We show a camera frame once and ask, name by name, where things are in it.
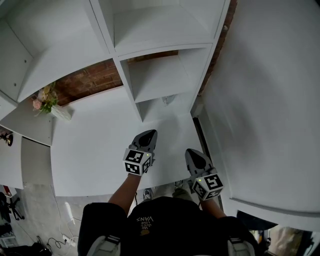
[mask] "white floor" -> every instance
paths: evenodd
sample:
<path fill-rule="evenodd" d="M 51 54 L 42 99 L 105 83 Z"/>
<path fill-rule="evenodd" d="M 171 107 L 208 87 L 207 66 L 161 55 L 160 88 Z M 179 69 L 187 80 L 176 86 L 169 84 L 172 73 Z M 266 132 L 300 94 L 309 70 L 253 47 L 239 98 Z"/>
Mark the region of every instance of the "white floor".
<path fill-rule="evenodd" d="M 186 183 L 184 184 L 184 188 L 188 190 L 188 185 Z M 161 196 L 171 197 L 174 192 L 174 185 L 167 184 L 152 188 L 152 190 L 154 193 L 153 198 Z M 107 202 L 111 197 L 110 194 L 79 197 L 58 196 L 55 201 L 53 192 L 53 186 L 27 183 L 24 184 L 23 190 L 19 190 L 18 195 L 21 199 L 21 203 L 18 203 L 18 207 L 25 216 L 25 220 L 16 221 L 13 216 L 11 217 L 11 226 L 19 245 L 32 245 L 37 241 L 37 236 L 41 237 L 44 244 L 46 244 L 51 237 L 63 241 L 61 233 L 69 238 L 72 236 L 77 237 L 79 235 L 80 220 L 82 219 L 84 207 L 93 202 Z M 191 196 L 198 204 L 199 199 L 196 194 Z M 137 192 L 137 202 L 139 204 L 142 201 L 143 191 L 139 190 Z M 136 203 L 133 201 L 131 209 L 135 206 Z M 102 218 L 102 215 L 97 214 L 97 225 L 99 224 L 98 218 Z M 49 244 L 52 247 L 54 255 L 78 255 L 77 247 L 62 245 L 62 248 L 59 249 L 55 246 L 55 241 L 53 239 L 50 240 Z"/>

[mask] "person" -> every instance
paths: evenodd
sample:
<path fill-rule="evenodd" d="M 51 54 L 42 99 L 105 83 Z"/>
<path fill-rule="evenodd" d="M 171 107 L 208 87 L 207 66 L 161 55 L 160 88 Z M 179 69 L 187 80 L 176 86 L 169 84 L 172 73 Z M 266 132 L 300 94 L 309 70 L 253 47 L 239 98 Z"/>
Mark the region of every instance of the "person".
<path fill-rule="evenodd" d="M 122 256 L 260 255 L 253 235 L 237 218 L 226 216 L 213 199 L 200 201 L 200 210 L 182 181 L 174 183 L 172 197 L 153 199 L 152 190 L 145 189 L 144 201 L 128 216 L 140 180 L 129 174 L 108 203 L 85 206 L 79 256 L 87 256 L 100 236 L 119 243 Z"/>

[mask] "sneaker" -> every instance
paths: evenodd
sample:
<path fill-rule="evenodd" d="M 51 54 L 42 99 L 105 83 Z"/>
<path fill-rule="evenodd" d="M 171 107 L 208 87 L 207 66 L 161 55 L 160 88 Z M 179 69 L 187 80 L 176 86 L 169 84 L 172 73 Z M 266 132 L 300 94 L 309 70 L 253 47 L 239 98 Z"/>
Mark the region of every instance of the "sneaker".
<path fill-rule="evenodd" d="M 153 192 L 152 192 L 151 188 L 146 188 L 143 191 L 143 200 L 146 200 L 146 199 L 152 200 L 152 196 L 153 196 Z"/>
<path fill-rule="evenodd" d="M 182 189 L 184 186 L 184 181 L 183 180 L 178 180 L 174 183 L 174 191 L 177 189 Z"/>

